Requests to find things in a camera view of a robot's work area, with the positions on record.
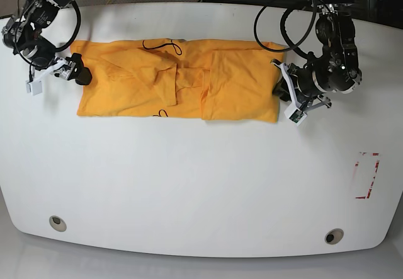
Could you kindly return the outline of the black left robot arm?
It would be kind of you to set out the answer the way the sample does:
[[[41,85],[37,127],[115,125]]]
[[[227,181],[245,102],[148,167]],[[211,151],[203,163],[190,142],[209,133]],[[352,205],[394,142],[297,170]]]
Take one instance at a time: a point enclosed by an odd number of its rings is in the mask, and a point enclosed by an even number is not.
[[[303,67],[274,59],[281,78],[273,94],[289,104],[285,116],[302,123],[309,111],[332,106],[327,93],[348,94],[362,81],[355,45],[355,26],[345,7],[354,0],[317,0],[319,18],[315,34],[322,44],[322,55],[295,49],[306,60]]]

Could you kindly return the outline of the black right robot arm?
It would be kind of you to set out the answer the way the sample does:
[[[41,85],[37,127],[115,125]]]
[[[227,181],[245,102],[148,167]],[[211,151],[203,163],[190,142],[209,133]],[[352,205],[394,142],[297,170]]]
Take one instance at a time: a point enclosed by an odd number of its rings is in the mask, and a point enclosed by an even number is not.
[[[56,47],[42,36],[58,12],[72,6],[76,14],[76,26],[70,39]],[[29,65],[28,91],[41,86],[41,80],[51,74],[66,81],[74,80],[80,86],[92,81],[90,70],[84,66],[82,55],[73,53],[62,58],[57,54],[68,49],[76,39],[81,27],[81,12],[75,0],[26,0],[12,15],[2,29],[3,43]]]

